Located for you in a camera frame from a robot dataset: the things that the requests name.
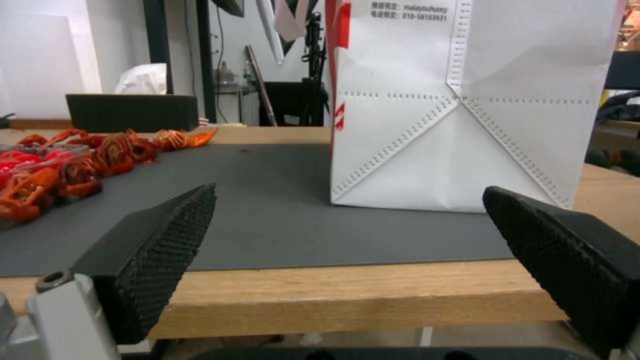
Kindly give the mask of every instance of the white paper bag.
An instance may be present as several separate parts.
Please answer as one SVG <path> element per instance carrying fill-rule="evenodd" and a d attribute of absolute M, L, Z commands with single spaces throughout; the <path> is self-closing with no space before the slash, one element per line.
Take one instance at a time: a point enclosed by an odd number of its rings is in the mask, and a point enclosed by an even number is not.
<path fill-rule="evenodd" d="M 570 208 L 624 0 L 327 0 L 331 199 Z"/>

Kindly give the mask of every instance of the white wall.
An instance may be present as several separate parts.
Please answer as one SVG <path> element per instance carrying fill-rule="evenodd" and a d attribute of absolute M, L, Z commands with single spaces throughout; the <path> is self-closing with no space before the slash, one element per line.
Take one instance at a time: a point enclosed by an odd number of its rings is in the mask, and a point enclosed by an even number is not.
<path fill-rule="evenodd" d="M 102 92 L 113 93 L 120 75 L 149 62 L 142 0 L 86 0 Z"/>
<path fill-rule="evenodd" d="M 102 90 L 85 0 L 0 0 L 0 14 L 66 17 L 69 21 L 84 89 L 87 92 Z"/>
<path fill-rule="evenodd" d="M 164 10 L 169 38 L 173 93 L 196 95 L 200 116 L 204 116 L 196 2 L 193 0 L 165 0 Z"/>

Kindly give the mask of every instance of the red object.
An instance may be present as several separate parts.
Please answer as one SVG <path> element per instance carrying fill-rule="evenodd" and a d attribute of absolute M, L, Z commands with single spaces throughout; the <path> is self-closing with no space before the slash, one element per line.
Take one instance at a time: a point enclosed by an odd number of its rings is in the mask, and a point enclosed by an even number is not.
<path fill-rule="evenodd" d="M 38 134 L 33 134 L 33 135 L 29 135 L 27 137 L 25 137 L 24 139 L 20 140 L 18 142 L 18 144 L 20 145 L 25 145 L 25 146 L 31 146 L 33 144 L 38 144 L 38 145 L 42 145 L 44 143 L 47 143 L 47 139 L 43 136 L 40 136 Z"/>
<path fill-rule="evenodd" d="M 102 191 L 102 183 L 93 169 L 83 163 L 66 163 L 58 170 L 58 196 L 83 199 Z"/>
<path fill-rule="evenodd" d="M 344 129 L 344 102 L 340 105 L 338 110 L 335 111 L 334 119 L 340 119 L 335 122 L 335 129 L 342 131 Z"/>
<path fill-rule="evenodd" d="M 349 49 L 349 25 L 351 24 L 351 3 L 344 3 L 338 13 L 338 47 Z"/>
<path fill-rule="evenodd" d="M 71 136 L 76 136 L 76 135 L 80 136 L 80 138 L 89 137 L 89 134 L 84 130 L 75 129 L 75 128 L 67 129 L 57 134 L 56 136 L 52 137 L 48 142 L 42 144 L 42 149 L 46 149 L 54 144 L 65 141 Z"/>
<path fill-rule="evenodd" d="M 175 151 L 190 147 L 205 146 L 218 132 L 218 129 L 189 135 L 177 130 L 160 130 L 153 139 L 153 143 L 162 151 Z"/>
<path fill-rule="evenodd" d="M 69 140 L 69 142 L 67 143 L 71 143 L 74 145 L 87 145 L 91 149 L 97 149 L 100 145 L 102 145 L 102 142 L 105 138 L 106 136 L 104 135 L 89 135 L 84 138 Z"/>
<path fill-rule="evenodd" d="M 0 193 L 0 218 L 27 222 L 53 203 L 49 193 L 58 183 L 58 172 L 43 168 L 33 174 L 14 175 Z"/>

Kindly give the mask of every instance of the black cable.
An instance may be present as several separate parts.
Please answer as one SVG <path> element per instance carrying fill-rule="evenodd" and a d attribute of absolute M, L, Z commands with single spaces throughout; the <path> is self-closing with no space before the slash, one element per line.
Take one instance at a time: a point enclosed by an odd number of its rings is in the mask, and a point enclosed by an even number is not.
<path fill-rule="evenodd" d="M 193 49 L 191 48 L 191 33 L 189 32 L 189 10 L 187 9 L 187 1 L 184 0 L 184 27 L 187 30 L 187 45 L 189 46 L 189 65 L 191 66 L 191 91 L 193 96 L 196 95 L 196 72 L 193 69 Z"/>
<path fill-rule="evenodd" d="M 220 64 L 222 64 L 222 55 L 225 53 L 225 34 L 222 31 L 222 21 L 220 21 L 220 7 L 216 5 L 216 13 L 218 14 L 218 26 L 220 27 L 220 57 L 218 58 L 218 81 L 216 82 L 216 86 L 218 87 L 216 92 L 216 107 L 220 116 L 222 116 L 222 120 L 224 120 L 225 124 L 227 123 L 227 118 L 225 114 L 220 110 Z"/>

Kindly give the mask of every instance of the black fabric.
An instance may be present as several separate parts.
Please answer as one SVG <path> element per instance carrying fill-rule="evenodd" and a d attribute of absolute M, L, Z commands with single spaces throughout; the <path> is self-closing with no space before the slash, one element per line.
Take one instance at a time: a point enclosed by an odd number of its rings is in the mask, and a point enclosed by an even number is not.
<path fill-rule="evenodd" d="M 67 94 L 71 123 L 90 133 L 198 127 L 198 101 L 187 95 Z"/>
<path fill-rule="evenodd" d="M 0 276 L 68 268 L 127 214 L 204 183 L 216 212 L 191 270 L 512 258 L 485 214 L 332 206 L 327 145 L 210 145 L 106 179 L 0 234 Z"/>
<path fill-rule="evenodd" d="M 633 91 L 610 97 L 598 110 L 596 123 L 607 120 L 640 121 L 640 105 L 627 105 L 629 99 L 639 96 L 640 91 Z"/>

